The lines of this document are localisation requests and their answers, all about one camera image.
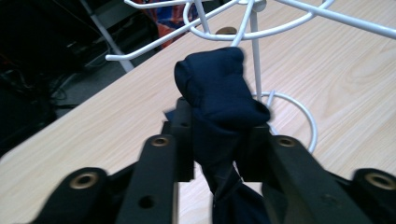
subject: wire stand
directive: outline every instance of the wire stand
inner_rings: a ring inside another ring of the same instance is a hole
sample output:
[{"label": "wire stand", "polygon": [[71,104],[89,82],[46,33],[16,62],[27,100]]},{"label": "wire stand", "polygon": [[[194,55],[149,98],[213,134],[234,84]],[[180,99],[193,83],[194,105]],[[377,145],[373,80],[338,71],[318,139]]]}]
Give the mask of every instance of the wire stand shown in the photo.
[{"label": "wire stand", "polygon": [[[160,46],[162,43],[178,36],[181,35],[185,32],[192,32],[193,34],[207,40],[211,41],[232,41],[231,46],[236,47],[239,45],[239,43],[242,40],[251,40],[252,43],[252,50],[253,50],[253,63],[254,63],[254,73],[255,73],[255,84],[256,84],[256,92],[253,92],[253,96],[256,96],[257,101],[262,102],[262,97],[263,96],[268,96],[268,101],[266,105],[268,107],[271,106],[271,103],[274,99],[274,97],[281,98],[284,100],[289,101],[290,103],[296,105],[300,110],[303,111],[305,114],[306,118],[309,121],[309,125],[311,127],[311,141],[308,147],[308,151],[310,153],[313,153],[318,141],[318,128],[315,123],[315,120],[311,113],[308,111],[308,109],[305,108],[301,103],[298,101],[294,100],[290,96],[280,93],[280,92],[263,92],[262,91],[262,82],[261,82],[261,76],[262,76],[262,71],[261,71],[261,65],[260,65],[260,47],[259,47],[259,38],[267,37],[270,35],[277,35],[282,32],[288,31],[292,28],[295,28],[307,21],[312,20],[316,16],[321,16],[329,20],[333,21],[339,21],[343,24],[350,25],[356,28],[360,28],[362,30],[382,35],[385,37],[389,37],[392,39],[396,39],[396,30],[392,28],[388,28],[379,24],[375,24],[369,21],[363,21],[360,19],[356,19],[353,17],[346,16],[344,14],[340,14],[337,12],[333,12],[328,10],[327,8],[334,2],[334,0],[322,0],[322,4],[319,7],[314,7],[311,5],[308,5],[306,3],[302,3],[296,0],[275,0],[279,3],[285,4],[287,6],[291,7],[296,7],[299,8],[300,10],[304,10],[307,13],[294,20],[290,21],[288,23],[285,23],[283,25],[279,25],[275,28],[267,29],[267,30],[262,30],[259,31],[258,29],[258,20],[257,20],[257,13],[261,12],[265,9],[266,7],[266,0],[231,0],[230,2],[224,4],[221,7],[218,7],[217,9],[205,14],[204,12],[204,7],[202,5],[202,1],[205,0],[173,0],[173,1],[165,1],[165,2],[159,2],[159,3],[149,3],[149,4],[137,4],[133,2],[132,0],[124,0],[124,2],[132,7],[140,8],[140,9],[145,9],[145,8],[154,8],[154,7],[170,7],[170,6],[176,6],[176,5],[182,5],[185,4],[184,11],[183,11],[183,21],[185,23],[184,26],[180,27],[179,29],[175,30],[173,33],[163,36],[156,41],[146,45],[142,49],[138,49],[130,54],[126,55],[107,55],[106,59],[109,61],[123,61],[123,60],[131,60],[133,58],[136,58],[143,53],[154,49],[158,46]],[[197,8],[197,12],[199,15],[199,19],[195,21],[189,21],[188,19],[188,13],[190,11],[191,5],[195,4]],[[220,14],[221,12],[227,10],[228,8],[234,6],[234,5],[247,5],[246,6],[246,11],[244,14],[244,17],[241,21],[241,24],[239,26],[239,30],[235,35],[212,35],[210,32],[210,27],[207,22],[210,18]],[[246,28],[248,25],[248,22],[250,21],[250,31],[251,33],[246,33]],[[195,28],[197,25],[202,25],[204,31],[199,31]],[[273,134],[277,134],[276,129],[270,125],[271,127],[271,132]]]}]

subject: crumpled cloth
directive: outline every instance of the crumpled cloth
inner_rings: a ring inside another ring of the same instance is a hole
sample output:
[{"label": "crumpled cloth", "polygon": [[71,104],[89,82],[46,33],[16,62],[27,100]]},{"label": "crumpled cloth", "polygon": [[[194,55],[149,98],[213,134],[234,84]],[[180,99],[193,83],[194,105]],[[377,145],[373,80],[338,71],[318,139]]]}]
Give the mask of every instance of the crumpled cloth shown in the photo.
[{"label": "crumpled cloth", "polygon": [[270,223],[262,196],[242,183],[233,161],[248,130],[270,119],[244,80],[239,48],[189,55],[175,67],[180,93],[192,107],[194,159],[213,193],[213,223]]}]

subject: white wire rack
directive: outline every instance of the white wire rack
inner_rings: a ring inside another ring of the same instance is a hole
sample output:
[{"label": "white wire rack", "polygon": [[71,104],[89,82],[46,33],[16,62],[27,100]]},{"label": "white wire rack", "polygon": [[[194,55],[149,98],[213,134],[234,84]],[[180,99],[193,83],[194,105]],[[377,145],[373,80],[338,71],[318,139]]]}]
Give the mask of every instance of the white wire rack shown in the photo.
[{"label": "white wire rack", "polygon": [[[316,16],[327,18],[332,21],[338,21],[343,24],[350,25],[374,34],[396,39],[396,29],[385,27],[380,24],[372,23],[369,21],[360,20],[350,16],[346,16],[344,14],[337,13],[334,11],[330,11],[327,8],[334,2],[334,0],[322,0],[322,4],[318,7],[311,6],[309,4],[299,2],[296,0],[275,0],[284,5],[306,11],[306,14],[294,21],[290,21],[283,25],[279,25],[277,27],[267,30],[261,30],[261,31],[258,30],[257,13],[265,9],[266,0],[231,0],[230,2],[224,4],[221,7],[218,7],[217,9],[207,14],[205,14],[204,12],[202,1],[203,0],[171,0],[165,2],[150,3],[150,4],[137,4],[131,0],[124,0],[126,4],[140,9],[185,5],[183,11],[183,21],[185,25],[175,30],[173,33],[169,35],[165,35],[159,38],[158,40],[132,53],[126,55],[107,55],[106,59],[109,61],[132,60],[133,58],[136,58],[160,46],[161,44],[165,43],[168,40],[171,40],[178,35],[184,34],[187,31],[190,31],[193,34],[203,39],[207,39],[211,41],[231,41],[232,47],[237,47],[239,43],[243,40],[250,40],[253,48],[253,62],[254,62],[254,73],[255,73],[255,83],[256,83],[256,92],[253,92],[253,96],[256,96],[259,102],[262,102],[263,96],[268,96],[268,101],[266,103],[268,107],[271,106],[274,97],[277,97],[287,100],[288,102],[296,105],[300,110],[302,110],[305,116],[307,117],[311,127],[311,141],[308,147],[308,151],[310,153],[313,153],[315,150],[318,141],[318,129],[315,120],[311,115],[311,113],[308,111],[308,109],[306,109],[305,106],[303,106],[301,103],[299,103],[298,101],[296,101],[295,99],[291,98],[286,94],[275,91],[270,91],[270,92],[262,91],[262,83],[261,83],[262,71],[260,68],[259,39],[288,31],[307,21],[312,20]],[[195,4],[199,16],[199,18],[196,19],[195,21],[189,21],[188,19],[188,13],[190,11],[192,4]],[[210,27],[207,20],[235,5],[246,5],[245,14],[239,26],[238,32],[235,35],[213,35],[210,31]],[[250,33],[247,33],[246,28],[248,26],[249,21],[250,21]],[[203,31],[200,31],[195,28],[198,25],[202,25]],[[271,126],[271,132],[273,134],[277,134],[276,129],[272,126]]]}]

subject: dark blue cloth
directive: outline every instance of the dark blue cloth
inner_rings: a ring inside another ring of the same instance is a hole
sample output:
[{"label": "dark blue cloth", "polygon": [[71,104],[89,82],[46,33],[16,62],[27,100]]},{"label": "dark blue cloth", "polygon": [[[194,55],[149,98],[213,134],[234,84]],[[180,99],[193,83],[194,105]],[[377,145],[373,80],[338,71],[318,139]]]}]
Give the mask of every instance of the dark blue cloth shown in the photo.
[{"label": "dark blue cloth", "polygon": [[270,118],[244,80],[239,48],[194,53],[175,67],[175,81],[192,107],[194,159],[214,194],[213,223],[269,223],[262,196],[243,185],[234,153],[249,129]]}]

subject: wooden table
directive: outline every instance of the wooden table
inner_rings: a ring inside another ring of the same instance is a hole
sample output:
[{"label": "wooden table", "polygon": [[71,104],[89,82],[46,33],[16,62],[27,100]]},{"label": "wooden table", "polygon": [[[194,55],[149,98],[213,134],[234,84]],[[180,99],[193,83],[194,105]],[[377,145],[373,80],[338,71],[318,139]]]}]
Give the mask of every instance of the wooden table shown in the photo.
[{"label": "wooden table", "polygon": [[[209,21],[211,29],[237,28],[243,9],[218,15]],[[331,10],[396,27],[392,0],[336,1]],[[259,13],[260,29],[303,14],[269,1]],[[185,35],[10,151],[0,160],[0,222],[33,220],[64,176],[79,168],[114,174],[136,161],[145,139],[160,132],[163,111],[180,96],[173,80],[176,62],[229,44]],[[260,45],[263,89],[284,92],[309,108],[319,133],[314,156],[324,168],[346,178],[363,167],[396,175],[395,40],[315,18],[261,39]],[[240,47],[247,82],[254,87],[250,42]],[[309,126],[298,109],[279,100],[273,110],[280,133],[308,142]],[[210,220],[210,193],[199,166],[195,169],[196,179],[180,185],[179,223]]]}]

